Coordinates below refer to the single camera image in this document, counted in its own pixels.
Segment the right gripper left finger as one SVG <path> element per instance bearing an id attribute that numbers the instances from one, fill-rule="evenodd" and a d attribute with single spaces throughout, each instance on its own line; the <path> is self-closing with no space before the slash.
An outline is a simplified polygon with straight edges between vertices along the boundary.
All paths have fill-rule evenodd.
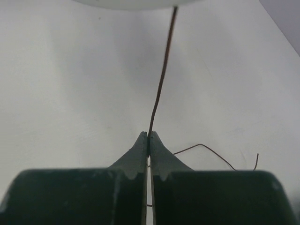
<path id="1" fill-rule="evenodd" d="M 28 169 L 0 204 L 3 225 L 144 225 L 147 134 L 107 168 Z"/>

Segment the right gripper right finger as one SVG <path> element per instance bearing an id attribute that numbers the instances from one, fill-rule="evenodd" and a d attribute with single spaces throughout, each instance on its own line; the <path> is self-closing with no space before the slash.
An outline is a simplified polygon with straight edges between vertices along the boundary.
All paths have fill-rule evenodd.
<path id="1" fill-rule="evenodd" d="M 153 132 L 149 139 L 156 225 L 294 225 L 278 179 L 266 171 L 195 171 Z"/>

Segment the grey plastic spool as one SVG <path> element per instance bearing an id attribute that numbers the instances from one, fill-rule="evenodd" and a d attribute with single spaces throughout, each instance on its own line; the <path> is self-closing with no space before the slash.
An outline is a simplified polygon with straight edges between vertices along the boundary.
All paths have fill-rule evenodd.
<path id="1" fill-rule="evenodd" d="M 188 4 L 194 0 L 75 0 L 75 2 L 113 10 L 148 10 Z"/>

